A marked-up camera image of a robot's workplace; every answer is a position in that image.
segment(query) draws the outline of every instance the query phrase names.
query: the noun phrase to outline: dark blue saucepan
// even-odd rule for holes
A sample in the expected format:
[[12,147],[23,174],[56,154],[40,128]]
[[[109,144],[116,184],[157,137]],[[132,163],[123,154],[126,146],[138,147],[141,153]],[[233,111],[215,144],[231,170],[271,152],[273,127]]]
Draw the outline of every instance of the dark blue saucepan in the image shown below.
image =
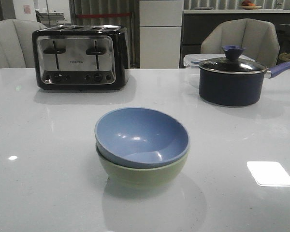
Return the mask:
[[263,79],[273,78],[290,69],[290,62],[271,68],[239,56],[245,48],[224,46],[225,58],[199,63],[199,95],[206,101],[225,106],[246,106],[260,99]]

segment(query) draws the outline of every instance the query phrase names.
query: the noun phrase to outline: gray chair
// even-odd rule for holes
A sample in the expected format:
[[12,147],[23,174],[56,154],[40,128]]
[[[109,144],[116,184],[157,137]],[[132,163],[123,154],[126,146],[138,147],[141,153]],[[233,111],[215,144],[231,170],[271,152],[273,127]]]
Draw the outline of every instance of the gray chair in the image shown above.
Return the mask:
[[0,21],[0,68],[34,68],[31,34],[43,28],[35,21]]
[[266,21],[244,18],[223,22],[203,41],[201,54],[223,53],[224,45],[246,47],[243,55],[266,65],[275,66],[279,43],[275,26]]

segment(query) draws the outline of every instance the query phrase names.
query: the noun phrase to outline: pot lid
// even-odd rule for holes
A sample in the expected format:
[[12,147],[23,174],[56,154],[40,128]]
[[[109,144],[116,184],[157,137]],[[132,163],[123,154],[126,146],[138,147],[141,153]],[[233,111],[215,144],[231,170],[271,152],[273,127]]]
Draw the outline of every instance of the pot lid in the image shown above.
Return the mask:
[[199,67],[211,72],[228,74],[255,74],[267,70],[266,66],[255,61],[241,58],[229,60],[224,57],[203,60],[199,63]]

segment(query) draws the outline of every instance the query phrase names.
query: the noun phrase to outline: purple handle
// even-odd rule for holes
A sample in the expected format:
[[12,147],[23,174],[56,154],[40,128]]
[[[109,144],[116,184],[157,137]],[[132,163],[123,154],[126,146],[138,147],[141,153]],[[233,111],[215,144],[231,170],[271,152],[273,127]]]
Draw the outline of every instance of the purple handle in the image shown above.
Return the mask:
[[268,69],[272,73],[270,78],[276,77],[277,75],[288,69],[290,69],[290,62],[281,63],[274,67],[271,67]]

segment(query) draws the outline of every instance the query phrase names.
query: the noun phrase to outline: toaster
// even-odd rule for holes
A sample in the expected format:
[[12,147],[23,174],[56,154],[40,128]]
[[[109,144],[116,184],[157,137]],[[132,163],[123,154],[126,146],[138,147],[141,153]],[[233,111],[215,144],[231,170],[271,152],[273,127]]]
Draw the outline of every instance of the toaster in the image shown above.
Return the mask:
[[124,26],[56,26],[33,32],[37,84],[45,90],[115,90],[129,78]]

